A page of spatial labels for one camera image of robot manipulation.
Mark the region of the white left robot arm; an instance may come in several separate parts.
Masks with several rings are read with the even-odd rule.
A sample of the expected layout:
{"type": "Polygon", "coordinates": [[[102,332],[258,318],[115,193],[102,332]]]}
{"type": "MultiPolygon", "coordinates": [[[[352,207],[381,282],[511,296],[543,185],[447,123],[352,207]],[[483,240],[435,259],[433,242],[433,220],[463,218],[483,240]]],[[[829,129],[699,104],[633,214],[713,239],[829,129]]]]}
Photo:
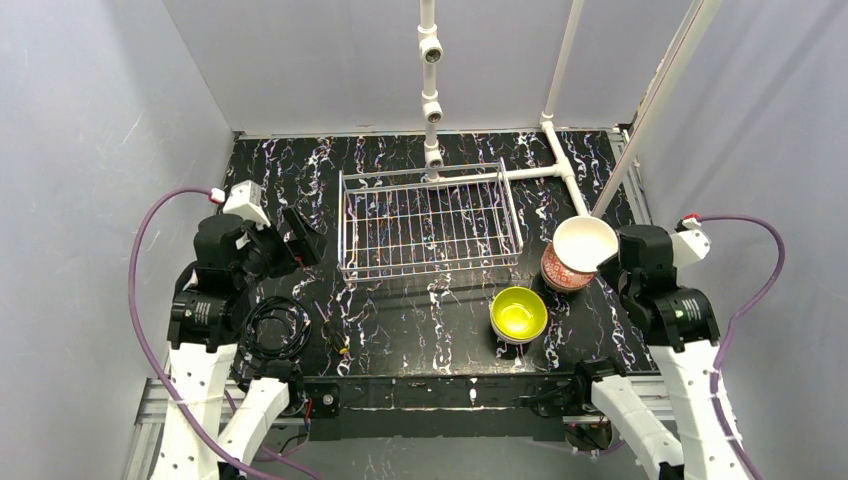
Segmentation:
{"type": "Polygon", "coordinates": [[[312,333],[298,301],[250,293],[321,260],[326,241],[295,209],[290,239],[255,214],[202,220],[196,260],[172,300],[169,394],[154,479],[243,479],[297,392],[295,357],[312,333]]]}

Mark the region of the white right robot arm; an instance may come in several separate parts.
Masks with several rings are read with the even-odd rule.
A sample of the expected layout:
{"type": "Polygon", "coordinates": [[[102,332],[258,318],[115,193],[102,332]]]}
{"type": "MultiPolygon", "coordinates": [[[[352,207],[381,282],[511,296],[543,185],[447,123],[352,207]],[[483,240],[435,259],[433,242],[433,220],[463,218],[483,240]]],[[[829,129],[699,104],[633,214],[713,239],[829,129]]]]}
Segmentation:
{"type": "Polygon", "coordinates": [[[610,357],[577,364],[572,401],[608,419],[650,479],[751,479],[714,365],[720,333],[712,305],[677,282],[674,237],[652,225],[620,229],[619,250],[601,272],[641,330],[667,390],[677,431],[671,433],[610,357]]]}

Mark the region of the yellow-green bowl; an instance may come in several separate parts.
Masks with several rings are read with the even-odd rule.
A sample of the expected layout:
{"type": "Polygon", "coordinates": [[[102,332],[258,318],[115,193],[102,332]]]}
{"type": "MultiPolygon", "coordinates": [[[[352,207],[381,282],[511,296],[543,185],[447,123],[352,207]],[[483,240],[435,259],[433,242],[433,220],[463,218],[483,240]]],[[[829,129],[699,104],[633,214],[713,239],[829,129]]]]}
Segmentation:
{"type": "Polygon", "coordinates": [[[536,317],[549,321],[548,309],[542,298],[533,290],[511,286],[498,292],[490,304],[492,318],[523,319],[536,317]]]}

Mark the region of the beige floral bowl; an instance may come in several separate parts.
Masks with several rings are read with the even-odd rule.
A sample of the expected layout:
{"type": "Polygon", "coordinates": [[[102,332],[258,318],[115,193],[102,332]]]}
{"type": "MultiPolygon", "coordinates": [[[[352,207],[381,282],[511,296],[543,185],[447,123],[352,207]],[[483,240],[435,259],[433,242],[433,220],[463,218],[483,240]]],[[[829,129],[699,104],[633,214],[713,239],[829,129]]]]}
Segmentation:
{"type": "Polygon", "coordinates": [[[580,273],[595,272],[619,250],[613,228],[593,216],[575,216],[563,221],[554,232],[552,244],[559,261],[580,273]]]}

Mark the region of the red patterned bowl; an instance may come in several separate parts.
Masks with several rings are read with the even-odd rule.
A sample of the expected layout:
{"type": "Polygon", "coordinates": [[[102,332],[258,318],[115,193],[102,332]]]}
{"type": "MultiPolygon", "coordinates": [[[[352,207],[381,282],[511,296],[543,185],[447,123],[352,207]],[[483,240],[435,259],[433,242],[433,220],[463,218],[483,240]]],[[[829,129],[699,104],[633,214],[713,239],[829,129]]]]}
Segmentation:
{"type": "Polygon", "coordinates": [[[551,289],[562,293],[581,290],[595,278],[595,273],[581,273],[567,268],[559,260],[552,243],[548,243],[543,251],[540,272],[551,289]]]}

